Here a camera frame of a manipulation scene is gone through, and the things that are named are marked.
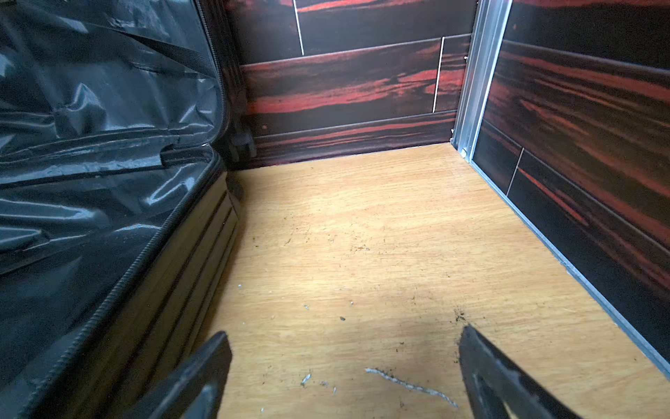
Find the black hard-shell suitcase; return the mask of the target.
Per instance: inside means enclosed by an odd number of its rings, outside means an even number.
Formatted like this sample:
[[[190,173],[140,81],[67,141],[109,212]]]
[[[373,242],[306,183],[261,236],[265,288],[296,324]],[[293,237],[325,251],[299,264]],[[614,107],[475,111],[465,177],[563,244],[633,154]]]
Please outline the black hard-shell suitcase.
[[[246,105],[220,1],[1,4],[2,417],[124,417],[198,350]]]

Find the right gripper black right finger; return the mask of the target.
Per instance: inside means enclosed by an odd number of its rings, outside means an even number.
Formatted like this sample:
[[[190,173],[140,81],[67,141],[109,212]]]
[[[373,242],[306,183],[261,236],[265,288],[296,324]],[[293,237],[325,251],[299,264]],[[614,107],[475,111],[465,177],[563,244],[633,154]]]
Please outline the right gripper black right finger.
[[[475,418],[577,418],[473,326],[459,340],[462,379]]]

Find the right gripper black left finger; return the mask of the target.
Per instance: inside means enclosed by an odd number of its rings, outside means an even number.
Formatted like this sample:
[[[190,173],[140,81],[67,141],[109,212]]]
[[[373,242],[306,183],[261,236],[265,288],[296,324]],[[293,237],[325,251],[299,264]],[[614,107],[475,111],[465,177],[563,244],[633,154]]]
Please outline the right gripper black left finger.
[[[124,417],[216,418],[232,357],[227,333],[216,333]]]

